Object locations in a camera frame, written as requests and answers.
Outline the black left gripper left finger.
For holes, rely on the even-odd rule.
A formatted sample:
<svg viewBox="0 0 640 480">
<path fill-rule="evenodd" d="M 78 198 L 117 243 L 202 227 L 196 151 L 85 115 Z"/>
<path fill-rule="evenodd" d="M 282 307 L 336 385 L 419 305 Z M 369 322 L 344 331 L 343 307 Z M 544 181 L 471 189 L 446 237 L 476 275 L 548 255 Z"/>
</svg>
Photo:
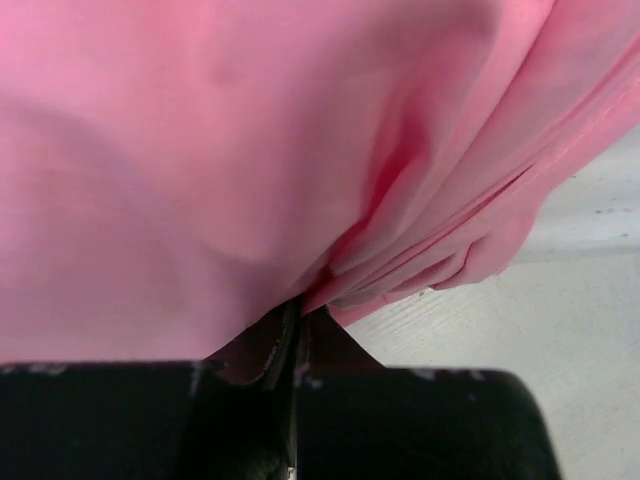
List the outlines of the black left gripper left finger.
<svg viewBox="0 0 640 480">
<path fill-rule="evenodd" d="M 286 301 L 206 359 L 215 375 L 234 387 L 272 390 L 294 350 L 301 298 Z"/>
</svg>

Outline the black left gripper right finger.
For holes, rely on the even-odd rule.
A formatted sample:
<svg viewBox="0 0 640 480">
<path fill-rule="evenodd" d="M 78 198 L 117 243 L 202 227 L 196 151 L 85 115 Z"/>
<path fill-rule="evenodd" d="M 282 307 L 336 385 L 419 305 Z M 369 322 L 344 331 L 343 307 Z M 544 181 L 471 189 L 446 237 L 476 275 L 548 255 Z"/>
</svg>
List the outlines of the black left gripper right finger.
<svg viewBox="0 0 640 480">
<path fill-rule="evenodd" d="M 297 367 L 317 372 L 384 369 L 330 316 L 326 308 L 314 310 L 301 319 Z"/>
</svg>

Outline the pink floral pillowcase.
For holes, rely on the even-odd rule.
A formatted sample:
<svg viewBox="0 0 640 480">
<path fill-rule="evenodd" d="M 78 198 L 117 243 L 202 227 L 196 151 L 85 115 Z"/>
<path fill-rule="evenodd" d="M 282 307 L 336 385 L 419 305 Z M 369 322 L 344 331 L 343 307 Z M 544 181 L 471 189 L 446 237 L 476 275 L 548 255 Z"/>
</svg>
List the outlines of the pink floral pillowcase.
<svg viewBox="0 0 640 480">
<path fill-rule="evenodd" d="M 635 1 L 5 1 L 1 358 L 482 281 L 638 119 Z"/>
</svg>

